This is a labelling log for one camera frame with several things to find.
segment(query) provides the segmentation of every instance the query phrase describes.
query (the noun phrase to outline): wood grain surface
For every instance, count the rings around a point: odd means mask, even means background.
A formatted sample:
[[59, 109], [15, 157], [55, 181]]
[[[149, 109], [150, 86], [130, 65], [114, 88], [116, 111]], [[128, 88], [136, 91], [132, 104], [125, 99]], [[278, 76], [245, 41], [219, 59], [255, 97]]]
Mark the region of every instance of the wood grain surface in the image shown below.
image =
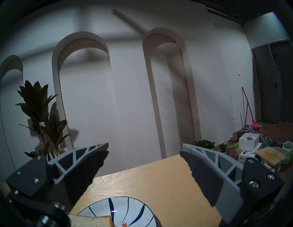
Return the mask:
[[283, 155], [282, 153], [271, 147], [265, 147], [263, 149], [255, 151], [255, 153], [272, 166], [275, 166], [276, 164], [284, 161], [287, 158], [286, 155]]
[[221, 216], [211, 207], [179, 155], [118, 173], [94, 178], [71, 214], [101, 199], [129, 196], [154, 212], [160, 226], [218, 226]]

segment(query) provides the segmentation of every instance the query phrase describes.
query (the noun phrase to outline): label tag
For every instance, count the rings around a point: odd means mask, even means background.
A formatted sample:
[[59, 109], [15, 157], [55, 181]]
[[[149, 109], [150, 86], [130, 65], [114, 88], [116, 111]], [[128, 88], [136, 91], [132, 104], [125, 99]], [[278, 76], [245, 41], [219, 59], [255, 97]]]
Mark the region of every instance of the label tag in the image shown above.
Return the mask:
[[45, 127], [45, 122], [44, 121], [39, 122], [39, 126]]

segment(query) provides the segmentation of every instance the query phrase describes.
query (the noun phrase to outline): cutting board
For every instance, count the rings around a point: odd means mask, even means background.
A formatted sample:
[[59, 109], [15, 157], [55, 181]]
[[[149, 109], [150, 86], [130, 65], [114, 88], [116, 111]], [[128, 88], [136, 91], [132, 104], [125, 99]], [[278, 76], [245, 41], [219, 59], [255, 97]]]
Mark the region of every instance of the cutting board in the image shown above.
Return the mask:
[[275, 166], [276, 164], [284, 161], [287, 158], [286, 155], [283, 155], [282, 153], [278, 152], [277, 150], [271, 147], [265, 147], [263, 149], [255, 151], [254, 153], [263, 158], [272, 166]]

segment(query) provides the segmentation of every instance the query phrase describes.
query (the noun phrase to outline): green bag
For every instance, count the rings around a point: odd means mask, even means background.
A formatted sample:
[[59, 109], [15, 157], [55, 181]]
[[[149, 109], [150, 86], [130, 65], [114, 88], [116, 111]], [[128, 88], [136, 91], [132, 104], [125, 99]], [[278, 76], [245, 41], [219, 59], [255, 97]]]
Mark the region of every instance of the green bag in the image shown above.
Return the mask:
[[290, 160], [292, 159], [292, 155], [293, 155], [293, 143], [290, 141], [283, 143], [282, 150], [283, 150], [283, 154], [287, 156], [287, 158], [285, 159], [283, 163], [288, 164]]

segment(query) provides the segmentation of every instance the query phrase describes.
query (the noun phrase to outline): mop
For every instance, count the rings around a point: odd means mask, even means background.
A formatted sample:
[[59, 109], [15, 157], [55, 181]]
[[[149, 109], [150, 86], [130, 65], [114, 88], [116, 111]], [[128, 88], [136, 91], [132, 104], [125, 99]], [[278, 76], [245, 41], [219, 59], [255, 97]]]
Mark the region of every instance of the mop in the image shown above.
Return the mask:
[[246, 101], [247, 101], [247, 106], [246, 106], [246, 115], [245, 115], [245, 122], [244, 122], [244, 127], [246, 126], [246, 119], [247, 119], [247, 111], [248, 111], [248, 107], [250, 110], [250, 114], [251, 114], [251, 118], [252, 118], [252, 127], [257, 127], [257, 123], [254, 121], [253, 116], [252, 116], [252, 111], [248, 102], [248, 98], [245, 94], [244, 88], [242, 87], [242, 98], [243, 98], [243, 114], [244, 114], [244, 97], [243, 97], [243, 93], [245, 95]]

